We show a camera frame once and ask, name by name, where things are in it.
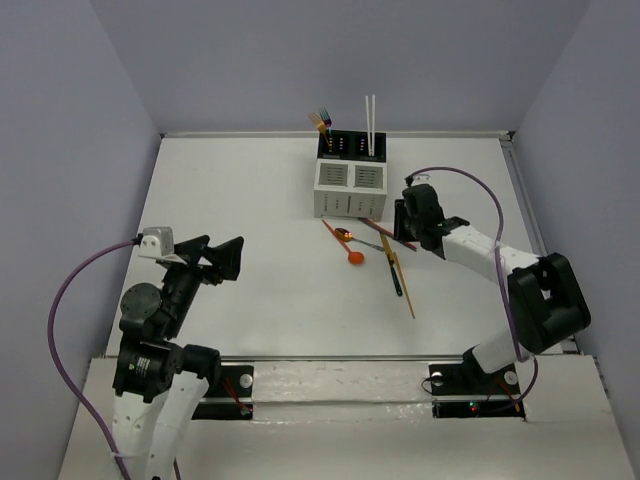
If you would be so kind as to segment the iridescent rainbow metal fork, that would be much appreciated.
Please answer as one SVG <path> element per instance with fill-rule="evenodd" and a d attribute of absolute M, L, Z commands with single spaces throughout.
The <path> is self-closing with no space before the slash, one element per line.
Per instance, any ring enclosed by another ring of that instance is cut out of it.
<path fill-rule="evenodd" d="M 322 122 L 324 123 L 324 137 L 325 140 L 327 141 L 327 143 L 330 143 L 329 139 L 331 138 L 331 134 L 332 134 L 332 119 L 328 113 L 328 110 L 326 108 L 320 108 L 318 110 L 318 114 L 322 120 Z"/>

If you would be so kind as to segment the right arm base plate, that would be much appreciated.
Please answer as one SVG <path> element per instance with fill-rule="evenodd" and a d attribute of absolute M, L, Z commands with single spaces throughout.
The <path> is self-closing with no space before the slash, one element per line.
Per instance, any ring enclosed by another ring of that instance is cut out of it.
<path fill-rule="evenodd" d="M 421 388 L 436 419 L 526 418 L 513 364 L 473 382 L 462 378 L 461 364 L 430 364 Z"/>

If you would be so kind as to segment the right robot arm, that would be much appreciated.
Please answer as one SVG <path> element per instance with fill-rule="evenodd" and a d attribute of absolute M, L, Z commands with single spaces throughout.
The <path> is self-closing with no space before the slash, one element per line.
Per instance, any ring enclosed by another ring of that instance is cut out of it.
<path fill-rule="evenodd" d="M 591 324 L 591 313 L 565 256 L 517 250 L 458 216 L 447 218 L 429 184 L 407 187 L 395 201 L 394 238 L 417 242 L 499 288 L 507 327 L 464 352 L 454 373 L 444 376 L 470 391 L 486 390 L 499 370 L 543 353 Z"/>

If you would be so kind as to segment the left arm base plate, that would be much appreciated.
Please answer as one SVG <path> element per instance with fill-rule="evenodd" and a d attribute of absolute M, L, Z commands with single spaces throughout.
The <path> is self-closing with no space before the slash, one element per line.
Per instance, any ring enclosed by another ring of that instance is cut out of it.
<path fill-rule="evenodd" d="M 254 366 L 222 364 L 221 378 L 196 407 L 193 420 L 250 421 L 253 419 Z"/>

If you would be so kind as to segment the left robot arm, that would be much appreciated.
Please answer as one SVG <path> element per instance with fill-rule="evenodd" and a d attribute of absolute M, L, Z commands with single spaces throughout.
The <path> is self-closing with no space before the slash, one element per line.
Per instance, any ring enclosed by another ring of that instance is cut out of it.
<path fill-rule="evenodd" d="M 220 386 L 218 350 L 174 341 L 201 286 L 239 277 L 243 237 L 209 241 L 176 242 L 169 227 L 146 228 L 134 240 L 139 257 L 165 274 L 160 284 L 133 285 L 120 301 L 111 433 L 123 479 L 170 478 L 199 402 Z"/>

